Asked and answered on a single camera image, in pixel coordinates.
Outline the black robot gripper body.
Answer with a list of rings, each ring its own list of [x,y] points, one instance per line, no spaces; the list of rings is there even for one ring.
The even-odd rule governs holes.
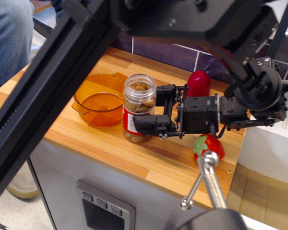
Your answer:
[[[179,126],[178,136],[185,134],[212,134],[221,138],[220,124],[220,95],[189,97],[187,85],[176,87],[178,116],[175,118]]]

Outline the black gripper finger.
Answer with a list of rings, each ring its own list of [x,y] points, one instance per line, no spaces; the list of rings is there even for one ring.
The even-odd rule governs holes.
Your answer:
[[[156,88],[156,106],[164,107],[163,115],[172,115],[173,106],[179,101],[179,98],[179,87],[174,84]]]
[[[176,125],[168,115],[134,115],[132,120],[140,134],[161,139],[177,136]]]

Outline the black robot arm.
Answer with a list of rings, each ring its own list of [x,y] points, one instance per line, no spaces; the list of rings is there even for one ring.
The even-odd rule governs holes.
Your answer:
[[[288,91],[255,53],[278,26],[265,0],[66,0],[64,14],[0,108],[0,196],[120,31],[207,50],[227,97],[266,113]]]

